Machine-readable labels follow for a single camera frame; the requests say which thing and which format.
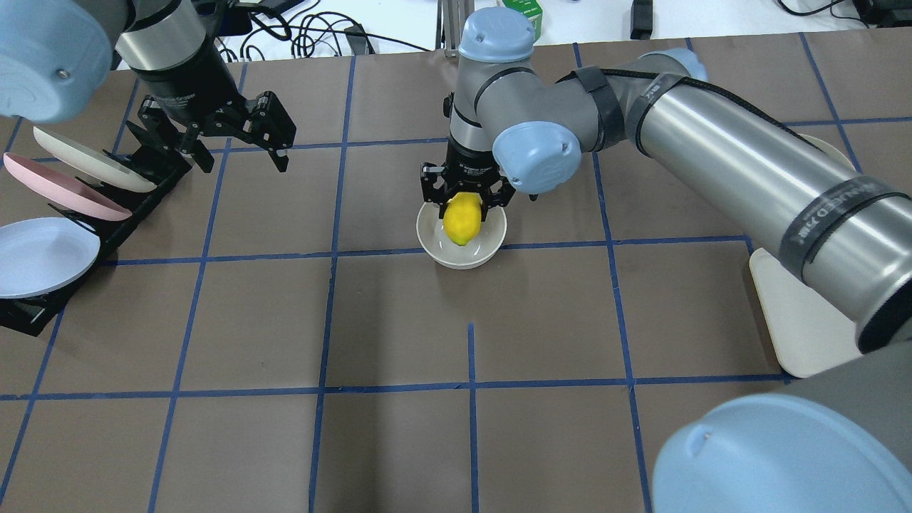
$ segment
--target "black tape band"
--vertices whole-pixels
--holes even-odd
[[[639,152],[647,157],[649,154],[643,149],[643,143],[639,139],[639,131],[643,128],[643,120],[658,99],[671,88],[677,86],[684,78],[683,75],[674,73],[660,73],[646,88],[646,92],[637,96],[637,99],[633,101],[633,105],[630,106],[630,114],[627,116],[627,138],[634,142]]]
[[[615,92],[608,85],[608,78],[601,68],[589,66],[574,70],[571,75],[579,80],[598,109],[598,135],[591,152],[613,146],[624,139],[624,114],[617,103]]]
[[[792,221],[779,244],[779,261],[804,282],[804,266],[814,261],[826,239],[850,217],[870,204],[901,193],[873,176],[839,183],[808,204]]]

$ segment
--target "yellow lemon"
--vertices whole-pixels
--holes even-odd
[[[469,244],[482,231],[482,198],[476,193],[456,193],[443,213],[443,231],[457,245]]]

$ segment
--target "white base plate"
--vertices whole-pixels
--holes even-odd
[[[776,358],[792,376],[813,376],[861,356],[855,323],[765,249],[751,256],[751,274]]]

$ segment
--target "pink plate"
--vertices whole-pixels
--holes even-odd
[[[105,221],[123,221],[132,215],[131,211],[112,202],[79,180],[31,159],[4,153],[3,162],[6,164],[6,170],[19,182],[66,208]]]

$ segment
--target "black plate rack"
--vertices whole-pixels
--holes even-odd
[[[132,155],[119,157],[105,152],[142,177],[156,184],[149,193],[133,193],[107,183],[87,183],[116,204],[129,209],[132,215],[124,221],[102,221],[71,210],[63,210],[48,204],[58,213],[83,229],[98,236],[101,248],[89,270],[74,282],[33,298],[0,299],[0,326],[26,335],[37,336],[45,326],[62,310],[76,294],[79,287],[98,266],[120,247],[136,230],[137,226],[161,203],[161,200],[177,185],[177,182],[192,168],[183,156],[160,143],[148,144],[151,134],[128,121],[128,127],[142,145]]]

